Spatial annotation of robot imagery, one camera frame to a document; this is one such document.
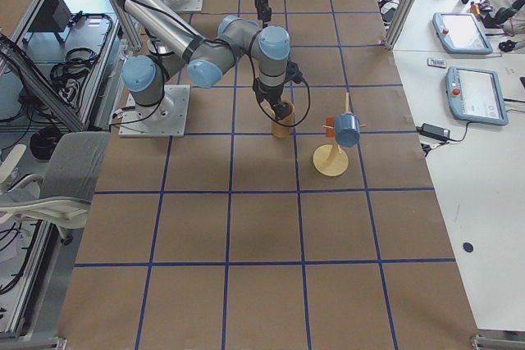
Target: power adapter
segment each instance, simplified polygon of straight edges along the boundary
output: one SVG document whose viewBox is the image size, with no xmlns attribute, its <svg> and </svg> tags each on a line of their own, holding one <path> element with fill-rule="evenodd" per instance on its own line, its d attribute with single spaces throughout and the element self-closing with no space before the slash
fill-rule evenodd
<svg viewBox="0 0 525 350">
<path fill-rule="evenodd" d="M 420 135 L 430 139 L 437 139 L 438 141 L 443 141 L 444 143 L 450 141 L 450 130 L 443 129 L 442 127 L 423 123 L 421 127 L 416 127 L 416 130 L 418 133 L 420 133 Z"/>
</svg>

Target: tablet screen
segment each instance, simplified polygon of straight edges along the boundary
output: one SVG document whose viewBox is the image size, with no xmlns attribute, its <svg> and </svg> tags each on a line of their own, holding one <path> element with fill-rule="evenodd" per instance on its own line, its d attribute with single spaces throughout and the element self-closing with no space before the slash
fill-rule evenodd
<svg viewBox="0 0 525 350">
<path fill-rule="evenodd" d="M 486 48 L 472 15 L 444 14 L 442 19 L 443 24 L 449 30 L 448 36 L 453 47 L 462 49 Z"/>
<path fill-rule="evenodd" d="M 502 119 L 492 74 L 459 70 L 465 115 Z"/>
</svg>

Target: chair seat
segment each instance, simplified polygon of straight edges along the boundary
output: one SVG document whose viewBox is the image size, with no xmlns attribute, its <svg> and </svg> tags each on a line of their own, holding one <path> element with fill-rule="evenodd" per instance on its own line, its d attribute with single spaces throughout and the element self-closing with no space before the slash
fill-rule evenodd
<svg viewBox="0 0 525 350">
<path fill-rule="evenodd" d="M 39 197 L 91 201 L 109 137 L 101 132 L 64 135 L 51 156 Z"/>
<path fill-rule="evenodd" d="M 36 197 L 26 189 L 14 189 L 0 194 L 0 207 L 10 205 L 14 202 L 34 201 Z"/>
</svg>

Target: orange object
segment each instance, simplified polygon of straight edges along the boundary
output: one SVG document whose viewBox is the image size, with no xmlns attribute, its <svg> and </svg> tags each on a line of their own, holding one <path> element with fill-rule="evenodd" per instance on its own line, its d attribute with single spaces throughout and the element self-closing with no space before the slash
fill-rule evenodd
<svg viewBox="0 0 525 350">
<path fill-rule="evenodd" d="M 475 15 L 477 19 L 482 17 L 482 14 L 479 11 L 479 6 L 475 2 L 470 3 L 470 12 Z"/>
<path fill-rule="evenodd" d="M 331 129 L 325 128 L 325 137 L 328 139 L 333 139 L 336 137 L 336 130 L 334 129 L 334 122 L 336 121 L 335 116 L 330 116 L 325 119 L 325 126 L 330 127 Z"/>
</svg>

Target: monitor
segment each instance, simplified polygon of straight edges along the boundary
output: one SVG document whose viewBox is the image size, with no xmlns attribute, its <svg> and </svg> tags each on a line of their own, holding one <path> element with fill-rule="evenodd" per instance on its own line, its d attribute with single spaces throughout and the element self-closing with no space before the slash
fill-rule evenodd
<svg viewBox="0 0 525 350">
<path fill-rule="evenodd" d="M 456 119 L 501 126 L 509 123 L 494 71 L 451 66 L 446 74 L 446 92 Z"/>
<path fill-rule="evenodd" d="M 437 12 L 432 23 L 441 45 L 448 53 L 492 53 L 492 46 L 473 14 Z"/>
</svg>

